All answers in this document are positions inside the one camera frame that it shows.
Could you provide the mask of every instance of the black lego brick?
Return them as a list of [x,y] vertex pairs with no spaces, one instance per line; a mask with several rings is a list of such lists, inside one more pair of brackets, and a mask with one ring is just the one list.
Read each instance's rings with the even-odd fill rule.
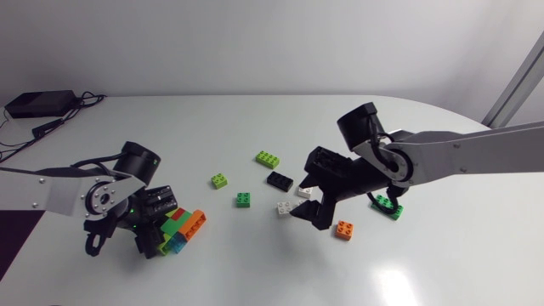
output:
[[266,178],[266,183],[287,192],[292,186],[292,179],[283,176],[276,171],[272,171],[272,173]]

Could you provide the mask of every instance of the green lego brick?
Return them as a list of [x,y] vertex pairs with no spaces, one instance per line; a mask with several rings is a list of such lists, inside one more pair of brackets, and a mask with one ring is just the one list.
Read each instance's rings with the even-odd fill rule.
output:
[[179,226],[177,225],[177,221],[170,218],[161,226],[161,230],[169,236],[173,236],[174,234],[176,234],[178,229]]
[[183,225],[187,221],[187,219],[189,219],[190,216],[191,216],[190,212],[184,212],[184,214],[181,215],[181,217],[179,217],[177,221],[172,218],[169,218],[161,226],[161,230],[167,233],[168,235],[173,236],[174,234],[176,234],[179,228],[181,228],[181,225]]
[[270,169],[274,169],[280,164],[280,159],[278,157],[265,151],[260,151],[257,156],[255,156],[255,160]]
[[164,237],[164,242],[161,243],[157,247],[157,250],[159,251],[160,254],[166,255],[168,254],[168,252],[170,252],[170,247],[168,246],[168,242],[170,241],[172,237],[167,233],[162,233],[162,236]]
[[185,224],[185,222],[187,222],[187,220],[189,220],[190,216],[192,215],[193,214],[190,212],[184,212],[184,214],[182,214],[181,217],[179,217],[176,223],[179,224],[179,227],[181,227],[181,225]]
[[216,189],[219,189],[226,186],[229,182],[222,173],[219,173],[218,175],[212,177],[212,183]]
[[236,198],[236,207],[249,207],[249,203],[251,200],[251,195],[249,192],[246,193],[239,193],[238,197]]
[[[384,197],[384,196],[378,195],[378,196],[376,197],[376,201],[377,201],[378,203],[380,203],[381,205],[387,207],[387,208],[393,208],[393,203],[392,203],[388,198],[386,198],[386,197]],[[374,203],[372,203],[371,207],[374,208],[375,210],[379,211],[380,213],[383,213],[383,212],[380,210],[380,208],[378,208],[376,205],[374,205]],[[390,215],[385,214],[385,213],[383,213],[383,214],[386,215],[386,216],[388,216],[388,217],[390,217],[390,218],[393,219],[393,220],[396,220],[396,219],[400,218],[400,214],[402,213],[402,211],[403,211],[404,209],[405,209],[405,208],[402,207],[402,205],[399,205],[399,208],[397,208],[397,211],[396,211],[394,214],[390,214]]]

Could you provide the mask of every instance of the red lego brick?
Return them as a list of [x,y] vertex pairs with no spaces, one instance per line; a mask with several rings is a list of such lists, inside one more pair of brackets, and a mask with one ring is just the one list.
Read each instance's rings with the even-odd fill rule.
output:
[[179,217],[181,217],[181,215],[184,213],[185,213],[185,210],[181,207],[178,207],[178,209],[174,212],[174,214],[170,218],[174,219],[175,221],[178,221]]

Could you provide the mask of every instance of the lime green lego brick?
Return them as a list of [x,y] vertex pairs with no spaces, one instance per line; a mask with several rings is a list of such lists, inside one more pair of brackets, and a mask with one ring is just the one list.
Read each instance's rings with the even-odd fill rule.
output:
[[157,250],[159,251],[160,254],[162,255],[165,255],[168,254],[168,252],[170,252],[170,247],[168,246],[168,242],[170,241],[170,239],[172,238],[169,234],[167,233],[162,233],[162,236],[164,237],[164,242],[161,243],[158,247],[157,247]]
[[[388,198],[386,198],[386,197],[384,197],[384,196],[378,195],[378,196],[376,197],[376,201],[377,201],[378,203],[380,203],[381,205],[387,207],[387,208],[393,208],[393,203],[392,203]],[[374,208],[375,210],[379,211],[380,213],[383,213],[383,212],[380,210],[380,208],[378,208],[378,207],[377,207],[376,205],[374,205],[373,203],[372,203],[371,207]],[[386,215],[386,216],[388,216],[388,217],[390,217],[390,218],[393,219],[393,220],[396,220],[396,219],[400,218],[400,214],[401,214],[402,211],[404,211],[404,210],[405,210],[405,208],[402,207],[402,205],[399,205],[399,208],[397,208],[397,211],[396,211],[395,213],[390,214],[390,215],[385,214],[385,213],[383,213],[383,214]]]
[[236,207],[248,208],[251,201],[251,194],[249,192],[241,192],[236,198]]
[[257,156],[255,156],[255,160],[270,169],[274,169],[280,164],[280,159],[278,157],[265,151],[260,151]]
[[170,212],[165,213],[167,217],[172,217],[176,213],[176,209],[171,210]]
[[222,173],[219,173],[218,175],[214,175],[212,177],[212,183],[216,189],[219,189],[226,186],[229,182],[227,181],[227,178]]

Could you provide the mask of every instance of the white lego brick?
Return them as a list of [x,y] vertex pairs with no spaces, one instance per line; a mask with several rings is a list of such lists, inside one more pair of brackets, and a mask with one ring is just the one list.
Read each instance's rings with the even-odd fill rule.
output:
[[310,188],[298,188],[298,191],[297,191],[297,194],[298,196],[301,196],[301,197],[305,197],[306,199],[309,199],[310,196],[312,195],[312,190],[314,189],[314,187],[310,187]]
[[290,202],[279,202],[278,206],[278,217],[284,218],[291,216],[291,210],[295,209],[298,204],[291,204]]

